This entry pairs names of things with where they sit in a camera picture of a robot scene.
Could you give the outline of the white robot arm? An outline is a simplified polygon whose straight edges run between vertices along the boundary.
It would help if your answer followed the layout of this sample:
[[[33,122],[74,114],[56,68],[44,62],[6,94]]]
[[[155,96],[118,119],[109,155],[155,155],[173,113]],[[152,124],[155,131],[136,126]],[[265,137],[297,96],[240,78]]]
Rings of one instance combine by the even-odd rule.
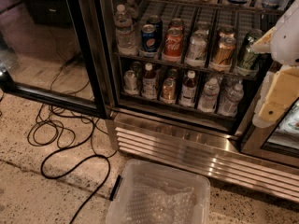
[[[281,64],[276,72],[268,72],[263,80],[260,99],[252,123],[267,128],[299,98],[299,0],[295,0],[265,35],[253,43],[255,53],[269,53]]]

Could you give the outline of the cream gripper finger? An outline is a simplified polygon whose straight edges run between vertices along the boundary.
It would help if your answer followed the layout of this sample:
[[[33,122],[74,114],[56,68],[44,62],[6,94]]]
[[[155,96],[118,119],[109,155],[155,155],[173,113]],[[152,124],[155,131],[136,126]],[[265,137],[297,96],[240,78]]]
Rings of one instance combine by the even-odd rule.
[[[298,97],[298,67],[282,66],[276,73],[268,72],[263,80],[252,123],[258,128],[275,124]]]
[[[272,43],[274,37],[275,28],[272,27],[261,38],[253,43],[252,50],[258,54],[271,54],[273,51]]]

